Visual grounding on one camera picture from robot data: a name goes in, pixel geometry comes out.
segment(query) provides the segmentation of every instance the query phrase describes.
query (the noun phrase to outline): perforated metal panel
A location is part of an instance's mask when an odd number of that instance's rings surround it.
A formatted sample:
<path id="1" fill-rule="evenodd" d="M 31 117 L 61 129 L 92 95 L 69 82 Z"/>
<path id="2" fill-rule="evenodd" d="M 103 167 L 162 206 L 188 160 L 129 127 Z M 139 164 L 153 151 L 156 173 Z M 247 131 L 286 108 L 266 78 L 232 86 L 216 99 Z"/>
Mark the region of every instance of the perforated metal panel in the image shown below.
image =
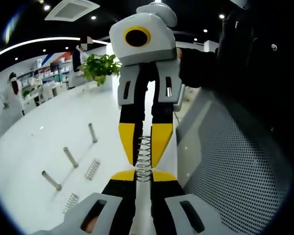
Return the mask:
<path id="1" fill-rule="evenodd" d="M 283 169 L 219 105 L 212 104 L 198 134 L 202 161 L 185 191 L 216 208 L 233 231 L 258 234 L 287 194 L 288 184 L 275 175 Z"/>

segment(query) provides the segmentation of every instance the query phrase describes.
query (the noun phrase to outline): hand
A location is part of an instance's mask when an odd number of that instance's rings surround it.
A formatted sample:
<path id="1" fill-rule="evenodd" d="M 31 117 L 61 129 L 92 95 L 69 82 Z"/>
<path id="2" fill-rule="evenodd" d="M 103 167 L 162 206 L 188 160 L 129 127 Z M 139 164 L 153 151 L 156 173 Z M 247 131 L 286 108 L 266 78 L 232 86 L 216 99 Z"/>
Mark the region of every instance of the hand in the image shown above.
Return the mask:
<path id="1" fill-rule="evenodd" d="M 182 50 L 177 47 L 176 52 L 177 52 L 177 58 L 182 59 L 182 57 L 183 57 Z"/>
<path id="2" fill-rule="evenodd" d="M 84 68 L 84 66 L 82 66 L 82 65 L 78 66 L 77 69 L 79 69 L 79 70 L 82 71 L 82 72 L 85 71 L 85 68 Z"/>

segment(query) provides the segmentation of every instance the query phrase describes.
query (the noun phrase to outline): metal pin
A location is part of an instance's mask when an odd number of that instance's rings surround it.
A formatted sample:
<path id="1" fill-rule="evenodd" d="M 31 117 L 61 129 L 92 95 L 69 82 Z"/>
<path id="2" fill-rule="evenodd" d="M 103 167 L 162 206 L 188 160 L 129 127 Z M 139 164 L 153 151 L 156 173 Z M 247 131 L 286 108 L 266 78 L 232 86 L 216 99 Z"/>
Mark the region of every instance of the metal pin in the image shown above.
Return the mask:
<path id="1" fill-rule="evenodd" d="M 70 162 L 72 163 L 74 168 L 78 167 L 78 163 L 75 161 L 75 159 L 73 158 L 72 154 L 70 153 L 69 149 L 67 147 L 63 148 L 63 151 L 65 152 L 65 154 L 68 156 L 68 159 L 70 160 Z"/>
<path id="2" fill-rule="evenodd" d="M 62 186 L 61 186 L 60 184 L 56 183 L 56 182 L 54 181 L 54 179 L 51 178 L 51 176 L 49 176 L 49 175 L 47 174 L 47 172 L 43 171 L 41 174 L 44 176 L 44 178 L 45 178 L 49 183 L 51 183 L 51 184 L 57 189 L 57 191 L 61 191 L 61 190 L 62 190 Z"/>
<path id="3" fill-rule="evenodd" d="M 88 127 L 89 127 L 89 130 L 90 130 L 90 134 L 92 135 L 92 138 L 93 138 L 93 143 L 97 143 L 98 140 L 97 140 L 97 138 L 95 136 L 93 125 L 91 123 L 89 123 Z"/>

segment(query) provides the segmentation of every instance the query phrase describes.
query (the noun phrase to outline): metal spring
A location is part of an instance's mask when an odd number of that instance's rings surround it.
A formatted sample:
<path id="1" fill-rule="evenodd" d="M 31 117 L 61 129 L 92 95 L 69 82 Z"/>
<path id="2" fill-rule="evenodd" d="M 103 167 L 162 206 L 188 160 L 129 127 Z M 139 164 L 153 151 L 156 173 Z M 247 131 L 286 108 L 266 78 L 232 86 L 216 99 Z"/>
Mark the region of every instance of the metal spring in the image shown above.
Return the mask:
<path id="1" fill-rule="evenodd" d="M 136 177 L 140 182 L 147 182 L 151 176 L 151 146 L 150 136 L 140 136 L 140 148 L 136 163 Z"/>
<path id="2" fill-rule="evenodd" d="M 100 166 L 100 160 L 95 158 L 93 159 L 92 163 L 90 164 L 86 174 L 85 174 L 85 178 L 88 180 L 92 180 L 95 176 L 95 173 L 98 170 L 98 167 Z"/>
<path id="3" fill-rule="evenodd" d="M 66 212 L 68 212 L 70 209 L 72 209 L 73 207 L 75 207 L 77 205 L 79 201 L 79 196 L 75 195 L 74 193 L 72 193 L 70 195 L 70 198 L 63 210 L 63 214 L 65 214 Z"/>

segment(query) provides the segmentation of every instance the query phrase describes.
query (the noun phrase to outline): white robot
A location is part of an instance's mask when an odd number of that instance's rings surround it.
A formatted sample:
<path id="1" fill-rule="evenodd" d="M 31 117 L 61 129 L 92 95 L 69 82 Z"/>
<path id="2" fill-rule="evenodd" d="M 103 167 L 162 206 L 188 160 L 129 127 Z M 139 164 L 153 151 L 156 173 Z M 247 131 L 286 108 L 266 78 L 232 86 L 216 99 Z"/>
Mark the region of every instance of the white robot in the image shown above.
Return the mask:
<path id="1" fill-rule="evenodd" d="M 119 133 L 130 164 L 137 162 L 137 145 L 145 118 L 145 92 L 155 81 L 152 107 L 151 166 L 156 167 L 173 131 L 172 114 L 181 108 L 185 86 L 179 78 L 179 61 L 171 29 L 175 13 L 164 3 L 137 8 L 110 29 L 113 51 L 122 63 L 118 102 L 122 107 Z"/>

